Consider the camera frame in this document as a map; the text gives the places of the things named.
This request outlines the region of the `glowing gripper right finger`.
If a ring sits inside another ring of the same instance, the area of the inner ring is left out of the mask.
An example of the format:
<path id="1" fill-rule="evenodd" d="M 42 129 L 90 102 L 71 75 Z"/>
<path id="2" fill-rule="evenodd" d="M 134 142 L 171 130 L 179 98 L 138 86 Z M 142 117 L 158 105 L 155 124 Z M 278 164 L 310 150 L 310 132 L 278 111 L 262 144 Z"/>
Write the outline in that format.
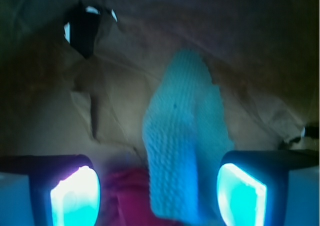
<path id="1" fill-rule="evenodd" d="M 320 154 L 230 151 L 221 160 L 216 193 L 227 226 L 318 226 Z"/>

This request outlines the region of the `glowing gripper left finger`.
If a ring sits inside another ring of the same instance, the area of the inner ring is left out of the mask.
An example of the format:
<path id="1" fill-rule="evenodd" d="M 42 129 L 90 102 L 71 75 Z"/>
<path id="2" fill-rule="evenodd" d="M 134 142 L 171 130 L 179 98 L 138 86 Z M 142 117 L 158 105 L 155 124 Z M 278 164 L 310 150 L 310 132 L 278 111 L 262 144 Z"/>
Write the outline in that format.
<path id="1" fill-rule="evenodd" d="M 2 226 L 94 226 L 100 179 L 83 154 L 0 158 Z"/>

